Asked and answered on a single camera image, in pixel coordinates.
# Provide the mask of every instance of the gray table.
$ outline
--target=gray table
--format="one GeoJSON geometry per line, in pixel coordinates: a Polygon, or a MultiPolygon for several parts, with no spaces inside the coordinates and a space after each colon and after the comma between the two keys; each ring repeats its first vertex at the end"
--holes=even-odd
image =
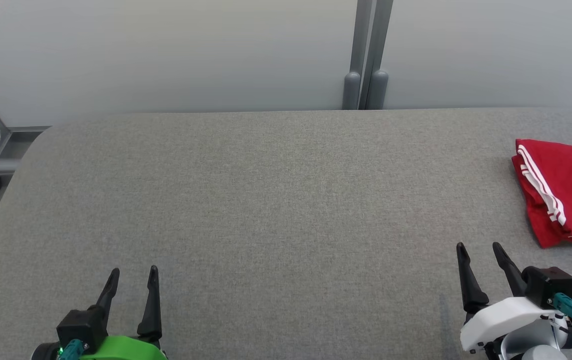
{"type": "Polygon", "coordinates": [[[116,266],[108,331],[135,334],[152,264],[172,360],[473,358],[457,242],[494,301],[510,296],[494,241],[521,268],[572,274],[572,245],[542,250],[528,226],[519,137],[572,144],[572,111],[126,114],[49,129],[0,204],[0,359],[56,340],[116,266]]]}

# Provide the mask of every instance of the white wall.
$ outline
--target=white wall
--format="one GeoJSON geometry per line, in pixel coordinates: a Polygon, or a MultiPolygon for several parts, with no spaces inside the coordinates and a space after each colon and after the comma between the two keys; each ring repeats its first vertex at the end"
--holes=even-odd
{"type": "Polygon", "coordinates": [[[572,0],[395,0],[385,109],[572,107],[572,0]]]}
{"type": "Polygon", "coordinates": [[[357,0],[0,0],[0,116],[340,109],[357,0]]]}

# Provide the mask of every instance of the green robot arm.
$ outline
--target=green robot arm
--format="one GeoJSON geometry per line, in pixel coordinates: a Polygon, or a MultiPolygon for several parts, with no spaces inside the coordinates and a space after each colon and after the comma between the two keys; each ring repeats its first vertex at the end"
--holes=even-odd
{"type": "Polygon", "coordinates": [[[156,266],[148,276],[148,300],[137,336],[108,336],[110,303],[117,293],[119,269],[113,269],[95,305],[71,310],[57,326],[59,342],[40,344],[32,360],[166,360],[162,337],[159,276],[156,266]]]}

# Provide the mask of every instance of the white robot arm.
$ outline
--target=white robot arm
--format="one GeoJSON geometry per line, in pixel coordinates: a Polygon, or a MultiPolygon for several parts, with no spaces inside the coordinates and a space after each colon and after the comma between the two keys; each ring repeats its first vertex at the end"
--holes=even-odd
{"type": "Polygon", "coordinates": [[[572,276],[559,268],[529,266],[523,273],[499,243],[492,245],[513,297],[494,305],[470,267],[464,244],[457,244],[466,322],[461,345],[489,360],[566,360],[572,349],[572,276]]]}

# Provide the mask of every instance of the folded red shirt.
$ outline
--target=folded red shirt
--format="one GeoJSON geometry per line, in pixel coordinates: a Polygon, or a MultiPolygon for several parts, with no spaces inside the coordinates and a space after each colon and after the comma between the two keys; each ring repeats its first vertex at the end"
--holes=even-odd
{"type": "Polygon", "coordinates": [[[543,248],[572,242],[572,146],[517,139],[512,157],[528,217],[543,248]]]}

